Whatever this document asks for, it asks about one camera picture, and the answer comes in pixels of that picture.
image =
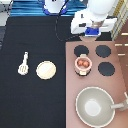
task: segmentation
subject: white robot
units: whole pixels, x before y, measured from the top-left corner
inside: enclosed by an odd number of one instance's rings
[[[107,16],[114,2],[115,0],[88,0],[87,8],[75,13],[71,22],[71,33],[100,36],[101,32],[111,31],[117,18]]]
[[[65,0],[45,0],[44,13],[47,15],[58,15]],[[67,6],[65,5],[61,11],[64,14],[67,11]]]

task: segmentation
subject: black table surface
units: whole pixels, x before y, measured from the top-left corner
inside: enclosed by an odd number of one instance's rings
[[[60,38],[72,36],[72,18],[59,19]],[[0,128],[66,128],[65,41],[55,36],[55,20],[54,16],[8,18],[0,51]],[[110,33],[104,34],[98,40],[111,40]],[[21,76],[17,71],[24,52],[29,53],[29,72]],[[36,75],[43,61],[57,68],[49,80]]]

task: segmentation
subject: round plate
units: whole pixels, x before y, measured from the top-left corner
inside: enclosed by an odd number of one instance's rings
[[[91,127],[105,127],[114,118],[112,97],[98,87],[83,89],[76,98],[76,111],[80,119]]]
[[[56,66],[50,61],[44,61],[38,65],[36,72],[41,79],[50,79],[56,73]]]

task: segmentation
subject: black circle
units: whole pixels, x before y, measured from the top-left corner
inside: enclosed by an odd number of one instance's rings
[[[96,54],[102,58],[105,58],[111,54],[111,49],[106,45],[99,45],[96,47]]]
[[[109,62],[100,63],[98,70],[103,76],[112,76],[115,72],[114,66]]]
[[[81,54],[86,54],[88,55],[89,54],[89,50],[86,46],[84,45],[78,45],[75,47],[74,49],[74,54],[79,57]]]

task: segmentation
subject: table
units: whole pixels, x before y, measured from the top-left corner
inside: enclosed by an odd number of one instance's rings
[[[114,103],[120,103],[125,99],[124,92],[126,87],[117,55],[114,41],[93,41],[83,42],[75,41],[66,43],[66,128],[90,128],[84,124],[77,116],[75,110],[75,100],[80,91],[86,87],[100,87],[106,90],[113,98]],[[79,76],[74,70],[75,47],[82,45],[89,50],[88,57],[92,60],[92,68],[87,76]],[[99,45],[106,45],[111,48],[111,55],[106,58],[99,57],[95,50]],[[115,67],[115,73],[112,76],[103,76],[98,71],[98,65],[101,62],[110,62]],[[120,112],[116,110],[113,121],[105,128],[127,128],[128,110]]]
[[[72,36],[72,18],[59,19],[61,39]],[[0,51],[0,128],[66,128],[65,41],[55,36],[55,20],[54,16],[8,18]],[[110,33],[98,40],[111,40]],[[21,76],[17,70],[26,51],[29,72]],[[37,65],[44,60],[57,66],[48,81],[36,75]]]

